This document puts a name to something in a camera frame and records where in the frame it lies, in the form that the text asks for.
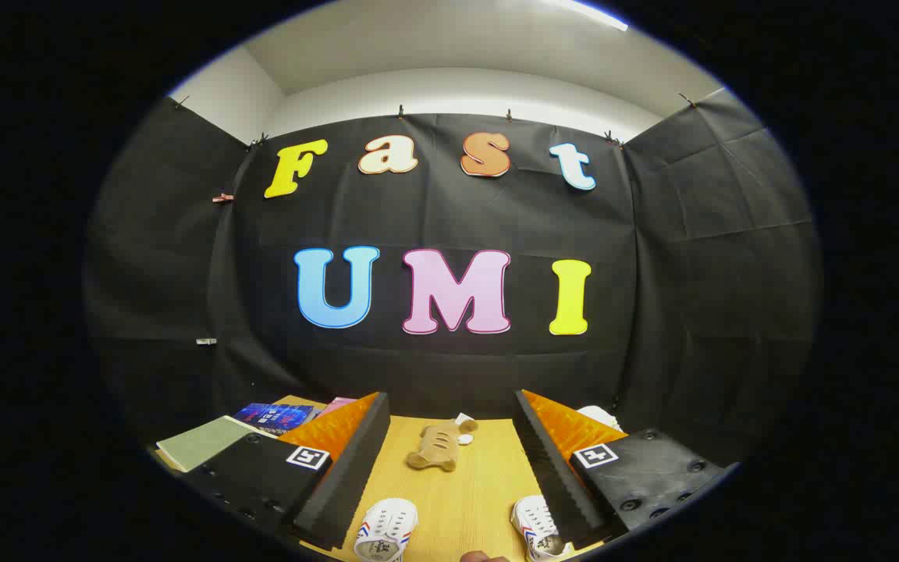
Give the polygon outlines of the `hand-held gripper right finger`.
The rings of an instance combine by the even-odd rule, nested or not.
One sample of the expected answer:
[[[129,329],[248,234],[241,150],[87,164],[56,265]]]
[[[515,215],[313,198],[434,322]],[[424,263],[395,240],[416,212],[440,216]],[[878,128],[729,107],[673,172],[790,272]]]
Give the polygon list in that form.
[[[527,390],[513,424],[559,534],[582,549],[655,531],[732,476],[658,429],[615,431]]]

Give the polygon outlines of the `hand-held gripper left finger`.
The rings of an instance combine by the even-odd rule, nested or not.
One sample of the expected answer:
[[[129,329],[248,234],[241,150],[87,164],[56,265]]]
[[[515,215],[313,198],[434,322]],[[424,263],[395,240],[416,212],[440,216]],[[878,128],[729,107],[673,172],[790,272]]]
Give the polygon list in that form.
[[[388,395],[374,392],[282,436],[245,431],[183,480],[265,536],[340,548],[389,424]]]

